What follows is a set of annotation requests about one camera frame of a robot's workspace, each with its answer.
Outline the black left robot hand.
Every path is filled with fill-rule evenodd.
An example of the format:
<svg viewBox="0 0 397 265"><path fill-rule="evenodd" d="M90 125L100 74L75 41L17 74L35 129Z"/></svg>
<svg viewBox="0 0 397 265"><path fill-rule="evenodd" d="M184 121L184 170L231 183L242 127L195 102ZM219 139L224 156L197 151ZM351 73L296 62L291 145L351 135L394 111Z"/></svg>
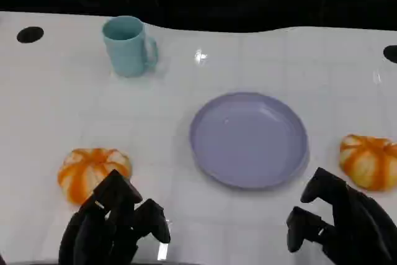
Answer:
<svg viewBox="0 0 397 265"><path fill-rule="evenodd" d="M131 264L137 242L153 235L168 244L164 209L141 194L118 171L94 189L69 221L60 244L59 264Z"/></svg>

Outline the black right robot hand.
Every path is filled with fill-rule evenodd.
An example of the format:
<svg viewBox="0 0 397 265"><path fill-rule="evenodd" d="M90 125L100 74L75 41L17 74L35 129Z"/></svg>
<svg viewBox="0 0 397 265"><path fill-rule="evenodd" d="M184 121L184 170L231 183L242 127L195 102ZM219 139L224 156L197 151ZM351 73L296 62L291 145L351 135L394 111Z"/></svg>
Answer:
<svg viewBox="0 0 397 265"><path fill-rule="evenodd" d="M294 207L286 221L289 252L308 240L320 244L334 264L396 264L396 225L374 199L323 168L306 185L301 202L317 198L332 206L334 223Z"/></svg>

